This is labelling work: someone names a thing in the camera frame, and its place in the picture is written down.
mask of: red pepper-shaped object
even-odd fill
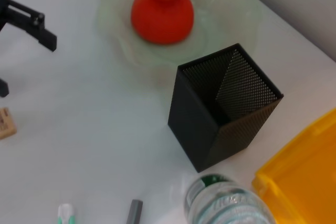
[[[194,24],[190,0],[134,0],[131,22],[144,39],[171,44],[185,39]]]

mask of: plastic water bottle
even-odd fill
[[[275,224],[265,203],[254,193],[217,174],[195,181],[184,203],[189,224]]]

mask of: white table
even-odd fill
[[[0,77],[18,133],[0,142],[0,223],[56,223],[71,202],[78,224],[185,223],[182,198],[197,175],[167,126],[174,75],[154,88],[97,34],[98,0],[17,0],[46,13],[51,53],[11,26],[0,33]],[[254,172],[336,105],[336,63],[263,6],[252,57],[285,94],[249,148],[211,167],[250,186]]]

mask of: yellow container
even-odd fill
[[[252,184],[278,224],[336,223],[336,109],[282,148]]]

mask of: black mesh pen holder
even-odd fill
[[[201,172],[245,149],[283,97],[235,44],[178,67],[168,125]]]

